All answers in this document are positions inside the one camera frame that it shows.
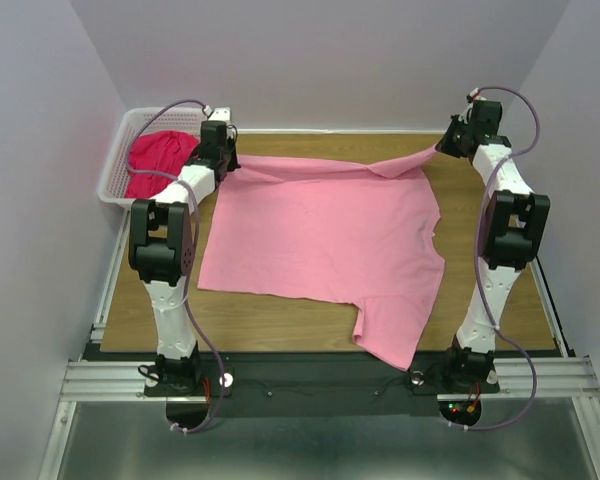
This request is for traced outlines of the light pink t shirt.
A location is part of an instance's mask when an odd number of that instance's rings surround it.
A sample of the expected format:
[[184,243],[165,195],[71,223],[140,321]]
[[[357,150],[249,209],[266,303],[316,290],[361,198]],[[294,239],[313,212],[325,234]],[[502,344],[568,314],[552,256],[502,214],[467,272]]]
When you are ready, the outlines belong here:
[[408,369],[445,268],[423,172],[435,153],[367,165],[241,156],[219,189],[199,287],[354,305],[354,343]]

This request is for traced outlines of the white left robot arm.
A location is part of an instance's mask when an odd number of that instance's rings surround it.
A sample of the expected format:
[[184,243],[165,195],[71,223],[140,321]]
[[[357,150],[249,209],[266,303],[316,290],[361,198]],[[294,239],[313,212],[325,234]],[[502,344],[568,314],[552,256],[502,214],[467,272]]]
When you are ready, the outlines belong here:
[[162,192],[131,205],[129,264],[148,293],[157,331],[155,363],[139,368],[148,395],[189,396],[206,386],[187,312],[198,238],[191,216],[238,168],[233,126],[206,120],[180,174]]

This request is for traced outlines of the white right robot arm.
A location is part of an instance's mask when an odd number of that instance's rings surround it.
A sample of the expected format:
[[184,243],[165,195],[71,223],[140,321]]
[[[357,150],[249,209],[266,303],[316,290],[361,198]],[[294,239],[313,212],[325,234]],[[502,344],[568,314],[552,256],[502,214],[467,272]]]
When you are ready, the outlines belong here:
[[502,114],[499,102],[474,93],[436,145],[440,153],[468,159],[485,185],[474,241],[476,286],[440,366],[441,381],[452,390],[497,382],[501,316],[515,282],[538,254],[551,206],[520,174],[511,143],[499,133]]

